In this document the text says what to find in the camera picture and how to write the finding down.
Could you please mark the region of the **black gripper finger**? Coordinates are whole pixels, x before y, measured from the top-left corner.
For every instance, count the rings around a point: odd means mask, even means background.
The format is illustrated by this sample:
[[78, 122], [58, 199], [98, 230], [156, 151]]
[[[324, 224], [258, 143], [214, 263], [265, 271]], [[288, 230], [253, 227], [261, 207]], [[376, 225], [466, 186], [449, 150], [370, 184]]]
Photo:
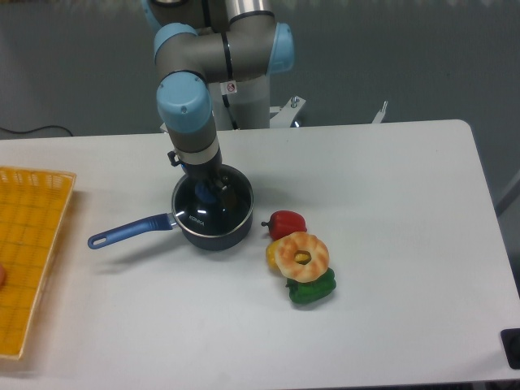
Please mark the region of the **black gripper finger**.
[[237, 199], [236, 191], [227, 175], [215, 176], [211, 179], [211, 190], [218, 203], [225, 211], [231, 211], [236, 208]]

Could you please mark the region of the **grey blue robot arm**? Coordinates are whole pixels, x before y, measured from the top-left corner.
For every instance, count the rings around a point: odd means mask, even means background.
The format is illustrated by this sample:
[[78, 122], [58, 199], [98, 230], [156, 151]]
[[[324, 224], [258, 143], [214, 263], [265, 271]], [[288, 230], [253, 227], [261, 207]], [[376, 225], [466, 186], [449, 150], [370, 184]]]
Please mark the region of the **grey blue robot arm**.
[[158, 113], [173, 143], [171, 164], [194, 195], [228, 195], [217, 131], [268, 128], [270, 77], [294, 64], [293, 35], [268, 1], [144, 1], [155, 31]]

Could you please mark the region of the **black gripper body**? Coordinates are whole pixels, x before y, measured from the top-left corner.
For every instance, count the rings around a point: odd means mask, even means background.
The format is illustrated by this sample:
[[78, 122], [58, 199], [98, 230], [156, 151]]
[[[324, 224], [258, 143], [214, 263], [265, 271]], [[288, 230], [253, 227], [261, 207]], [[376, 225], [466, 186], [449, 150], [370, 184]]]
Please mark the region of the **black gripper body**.
[[190, 178], [197, 181], [215, 180], [220, 177], [222, 166], [222, 154], [218, 150], [216, 155], [202, 164], [190, 164], [180, 159], [178, 154], [172, 150], [167, 154], [170, 164], [173, 167], [180, 166], [183, 172]]

